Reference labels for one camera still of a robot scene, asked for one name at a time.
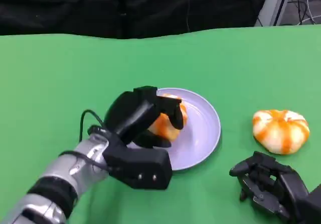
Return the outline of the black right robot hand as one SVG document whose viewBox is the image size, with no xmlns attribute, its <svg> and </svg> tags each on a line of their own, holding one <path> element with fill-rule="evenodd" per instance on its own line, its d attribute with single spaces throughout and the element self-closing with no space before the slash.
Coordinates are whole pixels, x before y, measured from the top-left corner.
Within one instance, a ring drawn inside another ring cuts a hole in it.
<svg viewBox="0 0 321 224">
<path fill-rule="evenodd" d="M 299 201 L 309 192 L 300 175 L 290 166 L 255 151 L 236 164 L 229 175 L 237 177 L 241 185 L 240 201 L 249 198 L 255 208 L 275 215 L 285 223 L 303 222 Z"/>
</svg>

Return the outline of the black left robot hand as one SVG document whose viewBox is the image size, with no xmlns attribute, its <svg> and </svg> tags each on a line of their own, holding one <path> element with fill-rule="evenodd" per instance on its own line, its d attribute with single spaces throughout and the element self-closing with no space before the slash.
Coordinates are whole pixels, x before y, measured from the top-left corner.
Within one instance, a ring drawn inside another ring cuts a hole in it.
<svg viewBox="0 0 321 224">
<path fill-rule="evenodd" d="M 187 124 L 187 110 L 181 98 L 157 91 L 143 86 L 123 92 L 107 111 L 104 126 L 125 145 L 169 148 Z"/>
</svg>

